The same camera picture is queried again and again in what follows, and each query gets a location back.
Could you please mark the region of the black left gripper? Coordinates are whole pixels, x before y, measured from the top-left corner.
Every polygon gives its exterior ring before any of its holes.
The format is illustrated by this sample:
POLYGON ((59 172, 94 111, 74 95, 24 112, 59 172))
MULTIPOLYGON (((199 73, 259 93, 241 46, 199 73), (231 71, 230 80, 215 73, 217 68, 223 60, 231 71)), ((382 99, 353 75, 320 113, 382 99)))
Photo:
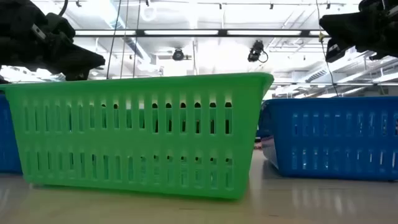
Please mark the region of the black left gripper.
MULTIPOLYGON (((88 79, 88 71, 105 64, 105 58, 97 53, 73 44, 63 32, 54 34, 47 29, 48 20, 32 1, 18 0, 18 39, 33 50, 25 53, 22 61, 36 67, 63 73, 67 82, 88 79)), ((69 0, 64 0, 59 16, 64 15, 69 0)))

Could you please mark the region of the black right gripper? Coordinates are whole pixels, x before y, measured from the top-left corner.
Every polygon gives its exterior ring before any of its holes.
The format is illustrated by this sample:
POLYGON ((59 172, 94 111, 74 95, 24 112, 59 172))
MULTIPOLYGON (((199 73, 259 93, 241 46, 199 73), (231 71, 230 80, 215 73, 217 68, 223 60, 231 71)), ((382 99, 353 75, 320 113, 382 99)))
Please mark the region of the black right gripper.
POLYGON ((361 0, 359 12, 329 14, 319 24, 336 44, 372 51, 370 60, 398 58, 398 0, 361 0))

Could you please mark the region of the green slotted plastic basket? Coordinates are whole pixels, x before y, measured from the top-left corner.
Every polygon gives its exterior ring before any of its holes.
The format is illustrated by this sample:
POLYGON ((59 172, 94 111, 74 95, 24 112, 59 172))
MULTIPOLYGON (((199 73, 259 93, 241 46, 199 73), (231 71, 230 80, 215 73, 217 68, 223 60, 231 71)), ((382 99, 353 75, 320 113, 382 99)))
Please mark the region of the green slotted plastic basket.
POLYGON ((132 190, 239 199, 249 178, 261 101, 274 78, 264 72, 3 86, 22 171, 37 185, 132 190), (178 129, 180 103, 188 131, 178 129), (195 134, 194 104, 203 130, 195 134), (216 134, 208 130, 215 102, 216 134), (232 103, 232 133, 224 105, 232 103), (152 131, 152 104, 160 130, 152 131), (165 132, 165 104, 174 127, 165 132), (145 128, 140 128, 140 109, 145 128))

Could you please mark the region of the blue slotted plastic basket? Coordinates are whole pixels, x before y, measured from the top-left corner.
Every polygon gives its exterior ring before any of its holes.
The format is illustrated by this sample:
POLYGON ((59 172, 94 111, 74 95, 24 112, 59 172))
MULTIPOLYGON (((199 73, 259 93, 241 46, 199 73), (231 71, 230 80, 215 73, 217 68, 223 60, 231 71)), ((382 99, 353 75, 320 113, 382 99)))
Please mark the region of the blue slotted plastic basket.
POLYGON ((398 96, 267 100, 259 129, 284 177, 398 180, 398 96))
POLYGON ((22 174, 9 102, 0 94, 0 173, 22 174))

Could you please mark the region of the grey horizontal rail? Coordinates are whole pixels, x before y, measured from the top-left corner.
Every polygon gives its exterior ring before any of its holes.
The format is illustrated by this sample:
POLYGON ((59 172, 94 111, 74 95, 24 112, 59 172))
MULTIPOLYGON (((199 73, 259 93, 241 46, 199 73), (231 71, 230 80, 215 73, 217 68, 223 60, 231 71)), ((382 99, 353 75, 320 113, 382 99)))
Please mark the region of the grey horizontal rail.
POLYGON ((398 83, 293 83, 274 82, 271 86, 398 86, 398 83))

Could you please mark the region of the black overhead frame bar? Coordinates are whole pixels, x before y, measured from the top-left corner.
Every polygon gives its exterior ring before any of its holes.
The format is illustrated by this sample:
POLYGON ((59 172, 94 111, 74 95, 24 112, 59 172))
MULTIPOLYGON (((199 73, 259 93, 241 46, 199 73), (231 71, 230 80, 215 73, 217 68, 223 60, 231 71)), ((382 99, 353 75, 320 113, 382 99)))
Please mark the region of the black overhead frame bar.
POLYGON ((324 30, 311 29, 78 29, 76 37, 329 37, 324 30))

